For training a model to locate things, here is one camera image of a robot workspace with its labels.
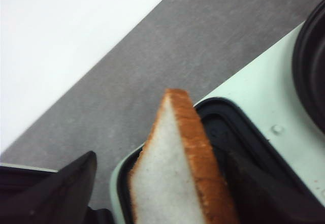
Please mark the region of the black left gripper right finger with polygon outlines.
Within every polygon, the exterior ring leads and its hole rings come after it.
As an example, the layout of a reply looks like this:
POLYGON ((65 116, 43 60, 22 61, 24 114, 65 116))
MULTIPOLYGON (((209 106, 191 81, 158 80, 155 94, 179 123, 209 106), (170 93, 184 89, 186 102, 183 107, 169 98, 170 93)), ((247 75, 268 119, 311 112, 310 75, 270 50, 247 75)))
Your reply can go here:
POLYGON ((226 177, 240 223, 317 223, 317 203, 231 152, 226 177))

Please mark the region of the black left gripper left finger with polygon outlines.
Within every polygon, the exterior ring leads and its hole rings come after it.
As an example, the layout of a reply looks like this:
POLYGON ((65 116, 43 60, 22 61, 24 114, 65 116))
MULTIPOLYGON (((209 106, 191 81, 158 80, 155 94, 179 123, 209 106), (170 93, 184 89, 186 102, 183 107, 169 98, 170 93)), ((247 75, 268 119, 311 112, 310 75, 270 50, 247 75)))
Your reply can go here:
POLYGON ((93 151, 56 173, 1 167, 1 223, 83 223, 96 167, 93 151))

